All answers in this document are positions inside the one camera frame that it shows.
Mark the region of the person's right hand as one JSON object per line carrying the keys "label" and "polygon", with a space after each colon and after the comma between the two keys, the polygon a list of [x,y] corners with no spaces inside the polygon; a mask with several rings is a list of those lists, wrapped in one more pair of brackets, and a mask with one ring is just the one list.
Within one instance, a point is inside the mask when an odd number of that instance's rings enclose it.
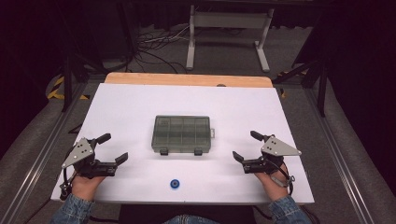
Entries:
{"label": "person's right hand", "polygon": [[269,199],[274,202],[276,200],[282,199],[289,195],[288,189],[279,186],[274,180],[273,177],[282,182],[286,183],[286,177],[280,172],[277,171],[271,175],[266,173],[255,173],[255,176],[262,183],[263,189],[268,195]]}

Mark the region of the person's left hand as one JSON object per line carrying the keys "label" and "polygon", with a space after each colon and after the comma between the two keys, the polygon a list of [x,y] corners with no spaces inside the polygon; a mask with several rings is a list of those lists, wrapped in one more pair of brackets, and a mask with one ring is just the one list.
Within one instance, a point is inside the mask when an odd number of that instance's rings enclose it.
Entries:
{"label": "person's left hand", "polygon": [[92,179],[77,175],[72,182],[72,193],[85,201],[92,202],[99,185],[105,180],[104,176],[96,176]]}

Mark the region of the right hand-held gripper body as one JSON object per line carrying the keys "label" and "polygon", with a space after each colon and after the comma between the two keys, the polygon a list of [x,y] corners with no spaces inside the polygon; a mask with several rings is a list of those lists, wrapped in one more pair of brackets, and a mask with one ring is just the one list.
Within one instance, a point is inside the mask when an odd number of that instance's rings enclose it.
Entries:
{"label": "right hand-held gripper body", "polygon": [[284,162],[285,156],[300,156],[302,152],[285,142],[279,140],[274,135],[268,135],[269,139],[261,147],[261,156],[258,159],[247,160],[247,164],[242,164],[246,174],[266,173],[268,175],[279,171]]}

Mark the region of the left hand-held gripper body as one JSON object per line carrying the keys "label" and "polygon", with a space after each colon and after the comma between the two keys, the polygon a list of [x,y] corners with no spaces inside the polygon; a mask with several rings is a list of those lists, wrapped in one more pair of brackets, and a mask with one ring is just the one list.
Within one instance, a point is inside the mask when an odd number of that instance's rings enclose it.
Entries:
{"label": "left hand-held gripper body", "polygon": [[81,176],[92,179],[96,176],[114,176],[118,165],[115,162],[101,162],[95,158],[95,145],[93,139],[82,137],[72,147],[67,154],[62,168],[66,170],[73,166],[75,171]]}

